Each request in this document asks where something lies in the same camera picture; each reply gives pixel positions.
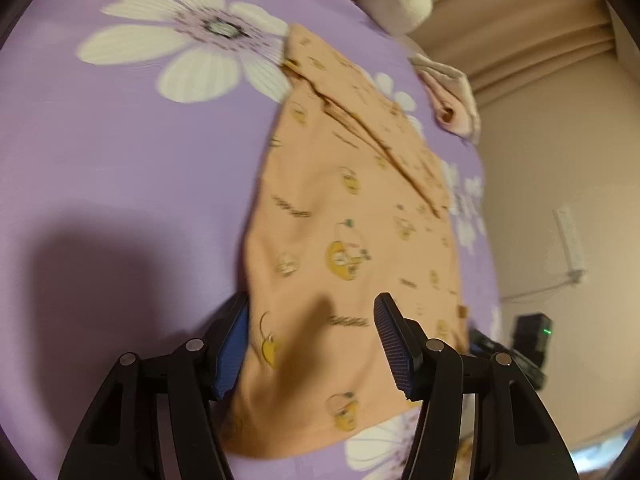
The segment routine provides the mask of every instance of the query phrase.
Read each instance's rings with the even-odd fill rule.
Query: brown curtain
[[[433,0],[410,34],[432,59],[469,76],[486,104],[571,63],[615,48],[604,0]]]

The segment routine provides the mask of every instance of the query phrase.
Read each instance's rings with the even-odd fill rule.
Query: wall
[[[502,296],[566,279],[552,210],[572,208],[588,275],[503,304],[555,322],[542,399],[570,447],[640,412],[640,87],[606,53],[481,110],[484,214]]]

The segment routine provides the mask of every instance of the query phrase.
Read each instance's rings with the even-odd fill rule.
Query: bed
[[[190,22],[203,5],[264,40],[207,43]],[[176,6],[180,30],[166,23]],[[463,299],[497,335],[478,153],[436,125],[402,47],[350,0],[34,0],[0,50],[0,426],[38,480],[56,478],[119,354],[172,350],[242,286],[242,234],[287,92],[278,46],[295,22],[358,63],[443,160]],[[416,418],[303,456],[228,460],[239,480],[390,480]]]

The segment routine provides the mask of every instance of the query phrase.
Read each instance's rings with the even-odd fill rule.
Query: silver screw
[[[197,352],[204,346],[204,341],[202,339],[189,339],[187,341],[186,347],[189,352]]]
[[[129,366],[136,362],[136,355],[128,352],[120,356],[120,364],[122,366]]]
[[[513,362],[513,359],[511,359],[511,356],[509,354],[500,352],[495,357],[495,362],[497,362],[499,365],[502,365],[502,366],[509,366]]]
[[[427,341],[427,348],[434,352],[442,352],[444,348],[444,343],[439,339],[429,339]]]

